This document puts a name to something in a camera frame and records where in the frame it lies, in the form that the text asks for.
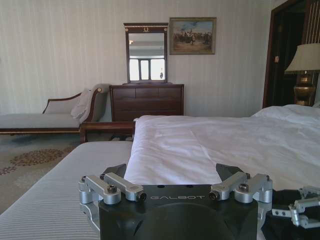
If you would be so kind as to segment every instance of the dresser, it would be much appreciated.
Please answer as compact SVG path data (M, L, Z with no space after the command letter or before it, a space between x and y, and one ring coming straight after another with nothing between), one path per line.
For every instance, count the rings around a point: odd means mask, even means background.
M183 84L111 85L112 121L133 121L143 115L183 115Z

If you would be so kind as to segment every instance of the white duvet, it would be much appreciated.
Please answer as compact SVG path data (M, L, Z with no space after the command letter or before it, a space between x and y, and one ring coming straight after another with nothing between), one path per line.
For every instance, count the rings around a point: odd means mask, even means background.
M141 185L216 184L216 164L268 174L273 188L320 186L320 109L265 108L251 117L142 116L125 178Z

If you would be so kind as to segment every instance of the carpet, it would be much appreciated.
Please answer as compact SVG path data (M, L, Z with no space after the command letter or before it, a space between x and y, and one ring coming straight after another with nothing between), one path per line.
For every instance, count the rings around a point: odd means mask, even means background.
M0 214L80 144L77 134L0 135Z

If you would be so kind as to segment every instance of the painting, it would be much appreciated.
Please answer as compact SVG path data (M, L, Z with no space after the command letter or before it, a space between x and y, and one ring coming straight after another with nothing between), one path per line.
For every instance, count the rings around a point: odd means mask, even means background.
M171 17L170 54L215 54L216 17Z

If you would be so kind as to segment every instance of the table lamp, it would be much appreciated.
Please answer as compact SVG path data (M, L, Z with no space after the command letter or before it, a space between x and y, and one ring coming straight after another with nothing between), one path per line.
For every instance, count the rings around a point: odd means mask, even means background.
M316 91L312 83L314 73L320 72L320 43L303 44L297 47L294 58L285 74L299 74L300 78L294 86L296 104L310 105L310 98Z

